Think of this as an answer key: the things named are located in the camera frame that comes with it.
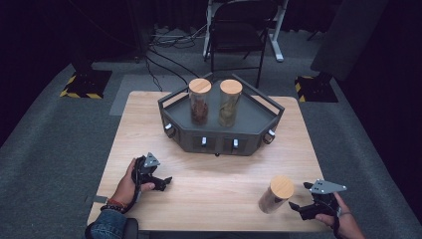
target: wooden lid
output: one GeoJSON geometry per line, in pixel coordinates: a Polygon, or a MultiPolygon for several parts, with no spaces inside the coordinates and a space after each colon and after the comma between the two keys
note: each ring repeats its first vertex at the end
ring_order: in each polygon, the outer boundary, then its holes
{"type": "Polygon", "coordinates": [[[189,90],[196,94],[205,94],[211,90],[211,83],[202,78],[193,79],[189,83],[189,90]]]}
{"type": "Polygon", "coordinates": [[[221,91],[225,94],[236,95],[242,92],[242,84],[236,80],[225,80],[220,85],[221,91]]]}
{"type": "Polygon", "coordinates": [[[273,177],[270,187],[273,193],[281,199],[289,199],[295,192],[295,187],[291,180],[283,175],[273,177]]]}

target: human hand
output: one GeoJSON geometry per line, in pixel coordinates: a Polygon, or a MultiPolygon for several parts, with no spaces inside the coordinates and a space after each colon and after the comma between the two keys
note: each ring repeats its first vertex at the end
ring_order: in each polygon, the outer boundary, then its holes
{"type": "MultiPolygon", "coordinates": [[[[338,206],[340,206],[341,208],[341,214],[338,217],[338,221],[340,224],[338,228],[338,235],[344,239],[365,238],[363,236],[363,233],[360,231],[356,220],[351,214],[350,208],[348,208],[348,206],[344,203],[343,199],[338,193],[335,192],[334,196],[337,199],[338,206]]],[[[334,217],[325,214],[316,215],[316,220],[323,222],[327,226],[334,225],[334,217]]]]}
{"type": "MultiPolygon", "coordinates": [[[[135,184],[131,178],[131,173],[134,169],[136,158],[134,158],[129,167],[127,168],[126,174],[118,183],[117,189],[115,190],[112,200],[128,205],[133,199],[135,184]]],[[[149,191],[155,187],[154,183],[148,182],[140,185],[140,191],[149,191]]]]}

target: cylindrical container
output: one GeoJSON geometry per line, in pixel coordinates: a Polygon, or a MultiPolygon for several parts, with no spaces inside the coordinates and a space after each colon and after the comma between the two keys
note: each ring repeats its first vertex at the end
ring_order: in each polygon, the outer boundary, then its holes
{"type": "Polygon", "coordinates": [[[294,191],[293,183],[286,176],[275,176],[271,179],[270,186],[262,195],[258,205],[263,212],[273,213],[292,197],[294,191]]]}
{"type": "Polygon", "coordinates": [[[211,83],[206,79],[194,79],[189,83],[190,115],[195,124],[208,120],[208,93],[211,83]]]}
{"type": "Polygon", "coordinates": [[[242,93],[242,84],[235,80],[225,80],[221,83],[220,89],[218,123],[221,126],[233,126],[236,121],[238,102],[242,93]]]}

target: bracelet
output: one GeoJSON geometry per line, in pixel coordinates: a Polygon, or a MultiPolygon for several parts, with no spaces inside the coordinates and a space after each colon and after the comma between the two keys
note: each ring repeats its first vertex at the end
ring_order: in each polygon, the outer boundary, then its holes
{"type": "Polygon", "coordinates": [[[108,199],[106,200],[106,203],[107,203],[107,204],[113,204],[113,205],[121,205],[121,207],[122,207],[122,208],[126,208],[126,207],[127,207],[127,205],[126,205],[126,204],[124,204],[124,203],[122,203],[122,202],[119,202],[119,201],[116,201],[116,200],[111,199],[111,198],[108,198],[108,199]]]}
{"type": "Polygon", "coordinates": [[[105,209],[110,209],[110,210],[118,211],[120,213],[123,211],[123,208],[121,208],[119,206],[115,206],[115,205],[104,205],[104,206],[102,206],[102,208],[100,210],[103,211],[105,209]]]}

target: table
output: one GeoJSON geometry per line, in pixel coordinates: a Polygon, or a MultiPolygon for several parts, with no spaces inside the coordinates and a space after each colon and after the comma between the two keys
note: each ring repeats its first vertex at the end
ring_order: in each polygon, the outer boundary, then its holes
{"type": "MultiPolygon", "coordinates": [[[[282,50],[280,49],[280,45],[278,43],[280,29],[282,27],[283,19],[285,18],[286,9],[288,6],[289,0],[285,0],[281,6],[279,6],[279,10],[275,19],[277,19],[276,28],[274,33],[269,33],[268,37],[270,39],[271,46],[273,47],[274,55],[276,56],[276,60],[278,62],[283,62],[285,58],[283,57],[282,50]]],[[[202,56],[205,57],[207,53],[208,42],[210,40],[210,34],[208,32],[209,26],[211,25],[212,16],[214,15],[217,8],[219,8],[223,3],[214,2],[213,0],[208,0],[208,8],[207,8],[207,32],[205,34],[205,41],[204,41],[204,50],[202,52],[202,56]]]]}
{"type": "MultiPolygon", "coordinates": [[[[324,231],[315,220],[303,221],[288,203],[265,214],[258,200],[273,176],[282,174],[295,185],[292,202],[312,204],[303,182],[322,174],[298,102],[272,97],[285,112],[271,144],[251,156],[183,151],[164,133],[157,100],[169,93],[132,92],[116,132],[97,195],[112,196],[134,157],[152,152],[161,162],[154,176],[173,180],[165,191],[148,191],[126,214],[140,230],[171,231],[324,231]]],[[[88,223],[97,219],[94,203],[88,223]]]]}

